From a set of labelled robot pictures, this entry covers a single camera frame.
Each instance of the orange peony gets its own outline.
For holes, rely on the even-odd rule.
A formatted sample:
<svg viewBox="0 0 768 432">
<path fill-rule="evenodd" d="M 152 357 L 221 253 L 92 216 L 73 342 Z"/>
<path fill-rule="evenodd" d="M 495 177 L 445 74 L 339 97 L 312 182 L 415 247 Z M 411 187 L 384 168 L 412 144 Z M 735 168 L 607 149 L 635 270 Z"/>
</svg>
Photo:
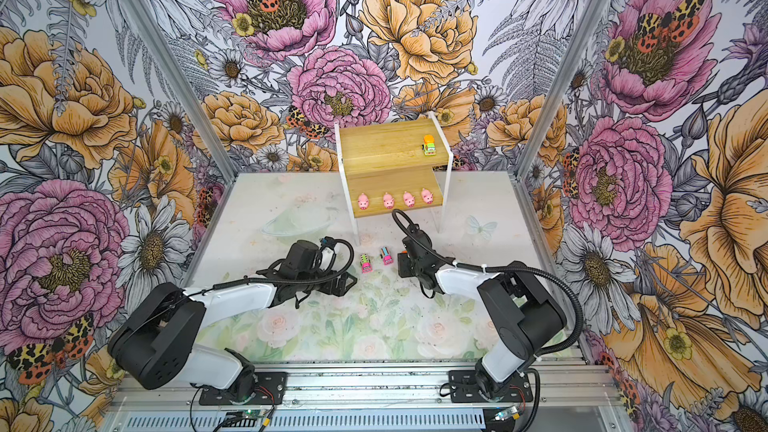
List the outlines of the orange peony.
<svg viewBox="0 0 768 432">
<path fill-rule="evenodd" d="M 257 152 L 264 146 L 280 143 L 286 138 L 280 126 L 280 116 L 245 94 L 238 96 L 225 91 L 206 96 L 203 99 L 203 110 L 226 150 L 235 144 Z M 206 149 L 197 130 L 193 140 L 198 148 Z"/>
<path fill-rule="evenodd" d="M 43 405 L 37 399 L 27 400 L 24 408 L 11 398 L 0 399 L 0 430 L 8 432 L 51 432 L 52 405 Z"/>
<path fill-rule="evenodd" d="M 705 313 L 713 296 L 704 276 L 674 246 L 646 244 L 638 254 L 639 279 L 630 297 L 641 320 L 633 331 L 619 322 L 621 330 L 605 335 L 605 344 L 631 377 L 659 394 L 674 382 L 675 407 L 690 409 L 711 388 L 722 388 L 725 401 L 715 418 L 727 418 L 739 407 L 736 394 L 760 388 L 760 374 L 750 372 L 752 363 L 725 343 L 733 339 L 720 317 Z M 736 338 L 747 341 L 738 332 Z"/>
<path fill-rule="evenodd" d="M 680 224 L 680 237 L 705 266 L 720 310 L 758 329 L 768 317 L 768 91 L 716 115 L 709 146 L 708 162 L 693 159 L 714 184 L 711 201 L 696 221 Z"/>
<path fill-rule="evenodd" d="M 152 132 L 143 126 L 140 137 L 140 147 L 121 148 L 109 171 L 112 198 L 131 206 L 142 202 L 153 214 L 163 196 L 175 198 L 176 212 L 192 224 L 197 197 L 190 158 L 176 147 L 159 120 L 154 121 Z"/>
<path fill-rule="evenodd" d="M 49 43 L 45 32 L 30 30 L 22 39 L 0 27 L 0 144 L 26 146 L 19 161 L 36 156 L 46 141 L 67 144 L 87 168 L 99 168 L 116 147 L 136 139 L 134 100 L 96 50 L 77 44 L 80 56 L 60 115 L 51 55 L 60 45 Z"/>
<path fill-rule="evenodd" d="M 533 191 L 533 207 L 542 225 L 549 251 L 555 254 L 563 240 L 563 207 L 560 203 L 562 194 L 559 188 L 544 186 Z"/>
<path fill-rule="evenodd" d="M 296 150 L 298 157 L 288 158 L 288 172 L 337 172 L 339 158 L 336 151 L 307 142 Z"/>
<path fill-rule="evenodd" d="M 475 89 L 471 87 L 460 92 L 453 87 L 443 87 L 440 91 L 433 83 L 419 82 L 401 88 L 392 103 L 419 113 L 433 111 L 451 147 L 461 141 L 459 133 L 464 137 L 469 135 L 472 119 L 480 118 L 480 108 L 475 103 Z"/>
<path fill-rule="evenodd" d="M 400 55 L 397 74 L 401 79 L 427 80 L 445 85 L 458 70 L 472 62 L 472 41 L 477 32 L 476 16 L 454 14 L 437 26 L 424 23 L 447 0 L 363 0 L 360 20 L 378 36 L 377 45 L 391 43 Z"/>
<path fill-rule="evenodd" d="M 502 114 L 502 120 L 491 122 L 486 129 L 488 145 L 491 147 L 514 147 L 517 144 L 528 142 L 531 137 L 531 130 L 533 130 L 539 114 L 542 113 L 543 104 L 544 96 L 540 95 L 530 101 L 523 99 L 510 102 L 506 107 L 502 107 L 499 111 Z M 566 115 L 565 105 L 561 102 L 552 125 L 547 129 L 542 148 L 538 151 L 539 157 L 549 167 L 554 167 L 560 153 L 565 149 Z"/>
</svg>

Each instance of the black bracket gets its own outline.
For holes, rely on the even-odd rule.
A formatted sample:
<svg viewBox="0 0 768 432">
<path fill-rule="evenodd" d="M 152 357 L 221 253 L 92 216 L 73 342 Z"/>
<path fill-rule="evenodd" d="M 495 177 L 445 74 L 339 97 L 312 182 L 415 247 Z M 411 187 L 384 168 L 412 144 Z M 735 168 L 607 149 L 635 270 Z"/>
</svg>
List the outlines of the black bracket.
<svg viewBox="0 0 768 432">
<path fill-rule="evenodd" d="M 255 386 L 271 392 L 275 398 L 275 405 L 283 403 L 286 379 L 288 374 L 285 372 L 254 372 Z M 200 405 L 272 405 L 272 398 L 258 389 L 254 391 L 253 397 L 242 404 L 236 404 L 231 399 L 231 395 L 206 385 L 203 386 L 203 393 L 200 394 Z"/>
<path fill-rule="evenodd" d="M 469 404 L 471 402 L 487 402 L 480 395 L 480 388 L 477 385 L 474 370 L 449 370 L 448 382 L 451 384 L 466 384 L 467 387 L 451 385 L 451 402 L 454 404 Z M 499 402 L 523 402 L 520 396 L 520 390 L 523 392 L 523 398 L 526 402 L 533 401 L 533 391 L 525 377 L 514 374 L 509 380 L 509 389 Z"/>
</svg>

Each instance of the floral table surface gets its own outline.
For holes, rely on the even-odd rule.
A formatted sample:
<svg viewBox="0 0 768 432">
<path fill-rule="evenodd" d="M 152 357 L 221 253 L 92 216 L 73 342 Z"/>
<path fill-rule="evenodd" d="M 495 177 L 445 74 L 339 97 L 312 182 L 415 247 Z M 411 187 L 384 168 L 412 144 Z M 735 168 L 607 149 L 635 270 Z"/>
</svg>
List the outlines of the floral table surface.
<svg viewBox="0 0 768 432">
<path fill-rule="evenodd" d="M 437 250 L 475 263 L 539 266 L 505 172 L 454 174 L 450 187 L 443 233 L 436 231 L 439 209 L 408 213 Z M 474 359 L 498 341 L 481 304 L 456 295 L 428 299 L 415 279 L 398 276 L 396 264 L 382 263 L 381 246 L 393 254 L 402 249 L 389 216 L 364 218 L 359 227 L 351 269 L 359 281 L 347 295 L 313 292 L 298 309 L 289 301 L 245 312 L 202 330 L 198 343 L 265 362 Z M 241 176 L 190 285 L 252 274 L 284 257 L 296 240 L 324 235 L 354 243 L 338 174 Z M 360 253 L 372 258 L 372 272 L 360 273 Z"/>
</svg>

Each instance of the red wire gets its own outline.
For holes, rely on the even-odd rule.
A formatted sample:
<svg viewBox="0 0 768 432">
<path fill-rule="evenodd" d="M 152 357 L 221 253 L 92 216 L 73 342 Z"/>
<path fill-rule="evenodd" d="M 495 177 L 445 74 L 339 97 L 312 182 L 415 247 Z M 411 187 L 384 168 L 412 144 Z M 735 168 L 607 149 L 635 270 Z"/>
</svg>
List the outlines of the red wire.
<svg viewBox="0 0 768 432">
<path fill-rule="evenodd" d="M 510 385 L 509 388 L 517 389 L 518 392 L 520 393 L 520 400 L 523 401 L 523 408 L 520 410 L 520 413 L 522 414 L 523 412 L 525 412 L 525 396 L 523 395 L 523 391 L 520 389 L 520 387 L 515 387 L 513 385 Z"/>
</svg>

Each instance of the toy car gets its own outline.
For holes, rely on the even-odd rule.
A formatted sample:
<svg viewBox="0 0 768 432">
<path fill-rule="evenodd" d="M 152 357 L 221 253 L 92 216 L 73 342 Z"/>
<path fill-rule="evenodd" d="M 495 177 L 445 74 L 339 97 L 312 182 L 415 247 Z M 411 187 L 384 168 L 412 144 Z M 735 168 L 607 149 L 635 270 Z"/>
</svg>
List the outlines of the toy car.
<svg viewBox="0 0 768 432">
<path fill-rule="evenodd" d="M 384 265 L 389 265 L 394 262 L 392 260 L 392 256 L 389 254 L 387 247 L 382 247 L 381 258 L 384 261 Z"/>
<path fill-rule="evenodd" d="M 424 151 L 425 156 L 434 156 L 437 153 L 437 149 L 435 149 L 435 138 L 431 135 L 424 136 L 422 150 Z"/>
<path fill-rule="evenodd" d="M 373 267 L 371 267 L 371 261 L 368 258 L 368 255 L 365 254 L 360 254 L 360 266 L 362 267 L 363 274 L 367 274 L 373 270 Z"/>
</svg>

